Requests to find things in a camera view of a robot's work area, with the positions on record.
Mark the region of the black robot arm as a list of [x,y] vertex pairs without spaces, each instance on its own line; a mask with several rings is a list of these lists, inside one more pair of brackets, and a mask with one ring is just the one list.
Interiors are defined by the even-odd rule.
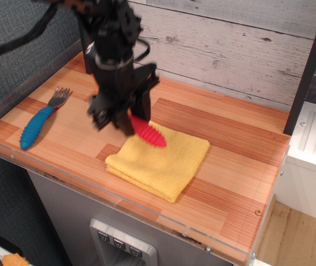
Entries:
[[76,14],[88,43],[93,45],[84,49],[84,59],[99,86],[88,107],[94,125],[101,130],[113,123],[125,135],[133,135],[128,113],[149,121],[150,90],[159,82],[156,64],[134,67],[134,62],[150,52],[147,49],[134,56],[137,42],[147,45],[139,37],[141,18],[127,1],[48,1],[48,4],[49,9],[34,26],[36,35],[44,32],[58,7],[65,7]]

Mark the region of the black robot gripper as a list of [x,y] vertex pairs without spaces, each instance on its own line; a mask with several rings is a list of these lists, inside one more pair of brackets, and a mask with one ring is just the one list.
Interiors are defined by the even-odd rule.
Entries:
[[134,116],[150,121],[150,91],[159,83],[156,67],[155,63],[150,63],[134,68],[132,60],[116,69],[101,68],[93,63],[99,91],[88,101],[88,114],[98,130],[113,123],[126,136],[132,136],[134,129],[129,110]]

